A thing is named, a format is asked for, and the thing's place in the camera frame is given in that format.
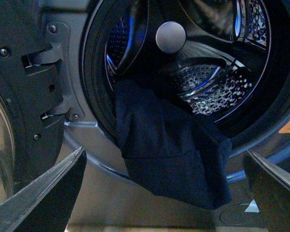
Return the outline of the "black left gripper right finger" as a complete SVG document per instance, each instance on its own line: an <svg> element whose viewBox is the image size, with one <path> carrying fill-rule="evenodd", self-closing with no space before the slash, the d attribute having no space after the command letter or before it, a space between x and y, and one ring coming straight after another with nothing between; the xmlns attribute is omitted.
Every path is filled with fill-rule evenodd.
<svg viewBox="0 0 290 232"><path fill-rule="evenodd" d="M244 170L268 231L290 232L290 173L252 150Z"/></svg>

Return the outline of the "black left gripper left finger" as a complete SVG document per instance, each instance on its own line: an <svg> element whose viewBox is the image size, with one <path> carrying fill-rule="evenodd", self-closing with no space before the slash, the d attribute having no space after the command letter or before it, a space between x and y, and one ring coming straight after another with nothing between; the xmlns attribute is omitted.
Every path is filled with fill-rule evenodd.
<svg viewBox="0 0 290 232"><path fill-rule="evenodd" d="M0 232L63 232L87 164L80 147L0 205Z"/></svg>

